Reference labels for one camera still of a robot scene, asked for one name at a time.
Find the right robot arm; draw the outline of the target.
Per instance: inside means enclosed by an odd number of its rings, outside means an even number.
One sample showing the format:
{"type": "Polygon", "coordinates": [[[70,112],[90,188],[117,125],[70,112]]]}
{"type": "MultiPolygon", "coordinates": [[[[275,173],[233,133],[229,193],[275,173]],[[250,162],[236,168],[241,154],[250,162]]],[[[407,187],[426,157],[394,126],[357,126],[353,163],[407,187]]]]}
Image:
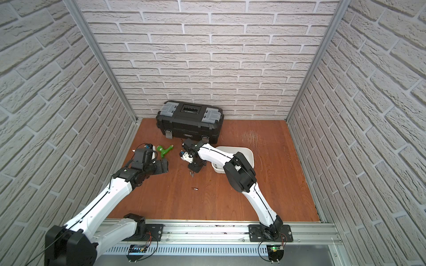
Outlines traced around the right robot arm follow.
{"type": "Polygon", "coordinates": [[[221,166],[231,187],[242,193],[255,210],[264,237],[269,240],[278,238],[283,226],[281,217],[270,207],[262,194],[256,179],[256,172],[243,153],[235,154],[221,151],[210,144],[186,139],[180,152],[182,160],[188,162],[188,168],[199,173],[207,162],[221,166]]]}

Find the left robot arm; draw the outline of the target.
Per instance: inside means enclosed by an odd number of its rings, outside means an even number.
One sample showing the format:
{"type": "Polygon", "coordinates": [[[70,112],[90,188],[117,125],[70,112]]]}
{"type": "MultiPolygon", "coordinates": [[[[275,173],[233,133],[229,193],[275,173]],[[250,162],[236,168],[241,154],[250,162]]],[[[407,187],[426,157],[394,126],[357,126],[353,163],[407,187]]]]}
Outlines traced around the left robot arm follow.
{"type": "Polygon", "coordinates": [[[113,209],[152,175],[168,172],[166,159],[159,160],[152,144],[134,151],[106,188],[63,226],[53,226],[45,235],[44,263],[47,266],[92,266],[108,249],[125,239],[150,237],[145,218],[128,214],[114,226],[98,232],[113,209]]]}

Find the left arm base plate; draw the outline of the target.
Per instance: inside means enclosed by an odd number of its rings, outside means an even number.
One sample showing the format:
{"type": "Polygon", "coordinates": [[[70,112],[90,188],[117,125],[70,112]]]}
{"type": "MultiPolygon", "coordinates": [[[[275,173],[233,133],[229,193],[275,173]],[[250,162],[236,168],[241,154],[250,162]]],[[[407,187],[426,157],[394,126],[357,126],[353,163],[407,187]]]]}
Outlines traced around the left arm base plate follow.
{"type": "Polygon", "coordinates": [[[163,230],[164,224],[149,223],[147,225],[142,225],[140,230],[140,241],[148,241],[150,238],[152,238],[154,242],[160,242],[162,240],[163,230]]]}

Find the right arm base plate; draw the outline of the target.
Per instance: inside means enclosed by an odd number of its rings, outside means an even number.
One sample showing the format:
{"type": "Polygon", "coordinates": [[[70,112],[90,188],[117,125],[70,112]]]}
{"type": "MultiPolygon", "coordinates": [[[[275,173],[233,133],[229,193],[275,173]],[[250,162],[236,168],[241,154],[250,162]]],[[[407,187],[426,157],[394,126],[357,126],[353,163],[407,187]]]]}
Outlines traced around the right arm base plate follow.
{"type": "Polygon", "coordinates": [[[248,225],[248,233],[251,242],[293,242],[294,238],[289,225],[278,227],[277,232],[275,226],[271,228],[261,224],[248,225]]]}

